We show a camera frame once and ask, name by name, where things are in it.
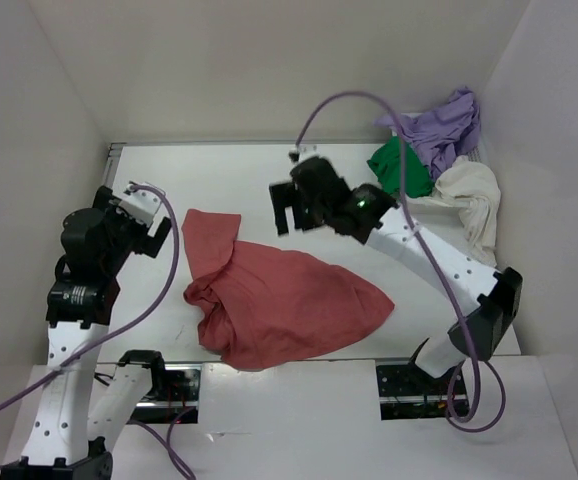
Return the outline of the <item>red t shirt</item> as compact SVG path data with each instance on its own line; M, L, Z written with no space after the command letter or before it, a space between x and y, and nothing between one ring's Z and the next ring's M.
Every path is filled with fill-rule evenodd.
M239 239L238 214L187 211L181 232L202 311L200 345L238 370L263 370L346 348L395 309L377 286L295 250Z

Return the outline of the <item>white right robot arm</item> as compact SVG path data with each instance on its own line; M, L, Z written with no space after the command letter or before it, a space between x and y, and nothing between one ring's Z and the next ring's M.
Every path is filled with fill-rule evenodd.
M269 193L279 235L328 226L401 263L457 308L456 323L412 356L412 389L431 392L459 363L491 359L517 315L523 278L516 270L499 271L460 252L375 185L350 188L321 156L297 161L289 180L271 184Z

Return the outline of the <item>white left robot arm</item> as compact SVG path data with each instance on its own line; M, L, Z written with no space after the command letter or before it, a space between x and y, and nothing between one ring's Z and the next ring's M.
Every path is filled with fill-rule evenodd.
M161 397L168 375L158 351L129 350L102 398L91 394L101 347L136 326L112 330L120 293L117 276L130 255L158 255L167 238L179 238L165 194L130 183L122 192L96 192L89 208L63 221L64 251L47 296L48 359L41 397L19 460L3 466L3 479L108 479L112 450L138 400Z

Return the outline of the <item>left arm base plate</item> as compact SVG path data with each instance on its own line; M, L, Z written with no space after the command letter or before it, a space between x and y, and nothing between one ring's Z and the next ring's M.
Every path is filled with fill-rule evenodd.
M97 403L110 386L140 369L147 372L146 385L150 390L136 402L130 416L132 420L150 425L165 425L184 413L176 420L178 424L198 422L202 373L200 364L164 364L156 368L154 375L148 365L98 364L94 373L92 405Z

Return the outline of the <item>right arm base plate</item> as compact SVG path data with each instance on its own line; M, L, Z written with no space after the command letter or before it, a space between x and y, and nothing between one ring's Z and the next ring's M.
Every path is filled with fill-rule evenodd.
M405 361L375 365L383 421L444 418L454 369L433 378Z

